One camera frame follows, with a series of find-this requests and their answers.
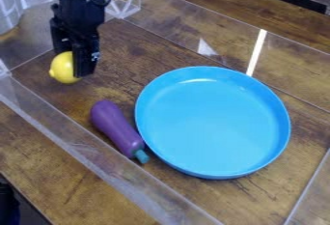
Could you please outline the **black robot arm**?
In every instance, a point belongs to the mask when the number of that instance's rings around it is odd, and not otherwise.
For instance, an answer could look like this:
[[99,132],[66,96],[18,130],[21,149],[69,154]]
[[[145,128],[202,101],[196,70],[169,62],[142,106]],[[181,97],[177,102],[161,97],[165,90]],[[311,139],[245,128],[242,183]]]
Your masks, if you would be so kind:
[[107,0],[59,0],[53,4],[51,34],[55,53],[73,53],[74,76],[94,73],[101,59],[98,26]]

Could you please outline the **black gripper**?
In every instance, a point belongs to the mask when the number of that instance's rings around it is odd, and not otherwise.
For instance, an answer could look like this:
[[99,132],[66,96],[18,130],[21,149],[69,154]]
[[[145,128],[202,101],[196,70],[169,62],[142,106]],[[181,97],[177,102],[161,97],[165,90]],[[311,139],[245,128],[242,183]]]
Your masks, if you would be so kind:
[[74,76],[78,78],[94,74],[101,60],[98,26],[105,22],[105,6],[106,0],[59,0],[53,4],[55,53],[73,50]]

